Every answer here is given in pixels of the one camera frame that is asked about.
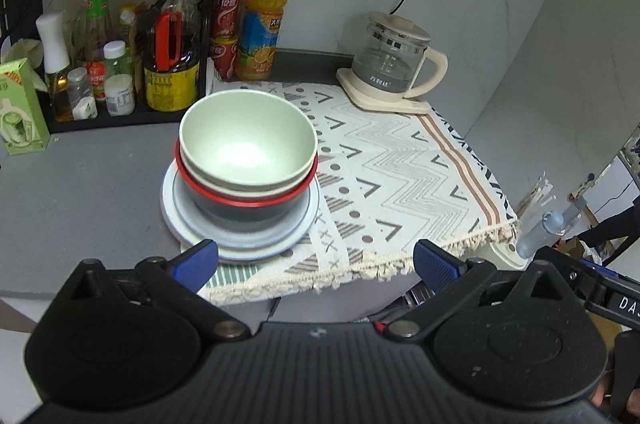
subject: water in kettle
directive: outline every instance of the water in kettle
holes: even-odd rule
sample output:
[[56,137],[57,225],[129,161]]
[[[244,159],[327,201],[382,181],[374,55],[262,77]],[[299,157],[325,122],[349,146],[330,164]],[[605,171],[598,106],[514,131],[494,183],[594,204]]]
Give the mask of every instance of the water in kettle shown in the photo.
[[381,51],[354,57],[351,70],[365,83],[392,94],[406,92],[414,78],[412,68],[402,59]]

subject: stack of bowls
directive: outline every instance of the stack of bowls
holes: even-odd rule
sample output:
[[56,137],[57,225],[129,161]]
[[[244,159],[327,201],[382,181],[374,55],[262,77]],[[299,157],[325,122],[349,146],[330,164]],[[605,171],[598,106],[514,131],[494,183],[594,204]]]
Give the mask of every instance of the stack of bowls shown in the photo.
[[275,220],[314,181],[317,146],[316,129],[295,105],[265,92],[226,90],[184,115],[175,161],[204,213]]

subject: kettle base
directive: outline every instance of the kettle base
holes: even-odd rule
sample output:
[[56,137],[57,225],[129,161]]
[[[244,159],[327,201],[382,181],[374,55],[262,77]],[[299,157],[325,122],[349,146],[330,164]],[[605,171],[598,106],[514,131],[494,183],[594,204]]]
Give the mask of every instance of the kettle base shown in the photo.
[[[363,110],[367,110],[369,112],[394,112],[396,114],[414,115],[429,114],[432,112],[431,105],[427,101],[412,99],[398,100],[398,94],[382,92],[373,86],[363,83],[350,68],[338,68],[335,76],[342,85],[347,96],[349,96],[349,99],[351,99],[351,102]],[[357,88],[353,84],[356,80],[360,81]],[[369,96],[359,90],[363,85],[371,88],[372,95],[375,94],[375,97]],[[387,100],[383,99],[385,95],[389,95]]]

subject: electric kettle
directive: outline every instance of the electric kettle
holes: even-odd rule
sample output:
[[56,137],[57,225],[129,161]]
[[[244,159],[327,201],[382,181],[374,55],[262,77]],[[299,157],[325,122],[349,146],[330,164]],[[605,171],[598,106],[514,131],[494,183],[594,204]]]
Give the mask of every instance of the electric kettle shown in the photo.
[[[431,36],[411,20],[371,12],[363,41],[351,68],[337,71],[340,84],[354,104],[374,112],[430,112],[429,103],[411,99],[433,89],[447,72],[447,57],[429,46]],[[425,59],[433,61],[436,70],[414,88]]]

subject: tablecloth fringe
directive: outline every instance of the tablecloth fringe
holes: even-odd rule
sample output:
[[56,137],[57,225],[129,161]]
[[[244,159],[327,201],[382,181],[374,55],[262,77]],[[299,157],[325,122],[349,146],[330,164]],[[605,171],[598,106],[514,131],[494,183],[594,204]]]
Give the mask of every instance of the tablecloth fringe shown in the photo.
[[[511,220],[499,226],[492,226],[473,232],[462,239],[438,242],[438,245],[460,258],[475,251],[482,244],[497,244],[515,239],[519,222]],[[199,294],[215,305],[231,305],[257,299],[276,298],[282,295],[305,292],[323,288],[337,289],[340,278],[346,274],[359,274],[362,279],[390,281],[396,274],[409,274],[414,271],[413,250],[403,251],[393,257],[377,258],[371,251],[364,251],[362,261],[348,266],[321,272],[290,274],[277,279],[254,280],[233,283],[216,288],[204,287]]]

